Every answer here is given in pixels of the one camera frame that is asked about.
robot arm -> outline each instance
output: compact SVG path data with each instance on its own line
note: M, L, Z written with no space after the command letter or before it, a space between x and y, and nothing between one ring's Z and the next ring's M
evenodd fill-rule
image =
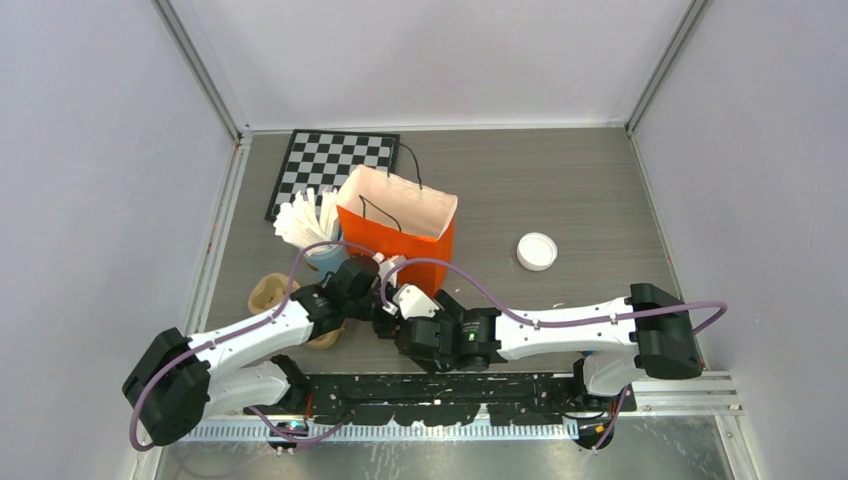
M213 347L168 372L148 396L140 419L155 445L173 443L204 417L246 406L282 404L294 410L309 392L308 380L294 362L277 356L257 366L244 365L336 330L346 318L372 322L380 338L393 338L400 354L431 373L483 371L491 363L540 353L593 350L595 354L574 365L578 391L572 398L587 406L610 403L645 375L667 379L700 375L688 315L616 320L634 309L679 303L652 285L633 285L630 297L598 305L513 312L543 322L610 317L609 323L569 328L524 325L495 308L465 309L444 291L430 298L412 285L398 290L389 286L389 298L397 307L393 314L382 308L379 286L377 262L353 256L326 286L300 288L278 316L236 337L234 332L267 320L271 311L188 338L176 329L162 332L124 383L123 393L135 406L142 389L164 365L211 341Z

white bottle cap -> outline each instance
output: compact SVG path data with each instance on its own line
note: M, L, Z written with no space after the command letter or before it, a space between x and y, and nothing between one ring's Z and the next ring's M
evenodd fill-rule
M556 256L556 244L543 233L528 233L518 241L518 261L527 270L541 272L553 265Z

orange paper bag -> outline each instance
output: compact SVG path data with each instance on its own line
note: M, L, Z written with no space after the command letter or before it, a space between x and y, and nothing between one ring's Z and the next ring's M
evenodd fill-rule
M346 241L386 257L431 257L446 262L453 253L457 200L456 195L364 165L356 167L336 197ZM432 264L411 265L398 274L398 286L412 283L433 296L446 273L446 268Z

gray floor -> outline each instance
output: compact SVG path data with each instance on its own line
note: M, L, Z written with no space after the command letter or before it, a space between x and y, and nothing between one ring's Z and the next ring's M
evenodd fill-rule
M430 187L459 196L453 262L518 309L580 306L626 295L635 282L674 292L636 158L620 128L404 132ZM207 329L247 318L247 298L272 272L288 273L295 250L264 220L288 135L253 139L221 264ZM397 173L414 179L402 151ZM559 258L547 271L524 270L518 239L546 233ZM297 277L309 281L308 272ZM486 300L449 274L443 286L466 307ZM418 372L378 340L369 324L349 321L324 351L286 350L308 373ZM571 370L575 354L525 358L492 371Z

checkered pattern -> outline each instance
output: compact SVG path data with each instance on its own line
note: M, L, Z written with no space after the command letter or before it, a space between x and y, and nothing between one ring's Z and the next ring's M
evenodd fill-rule
M265 218L273 221L296 192L341 187L356 165L393 172L399 141L390 134L295 130Z

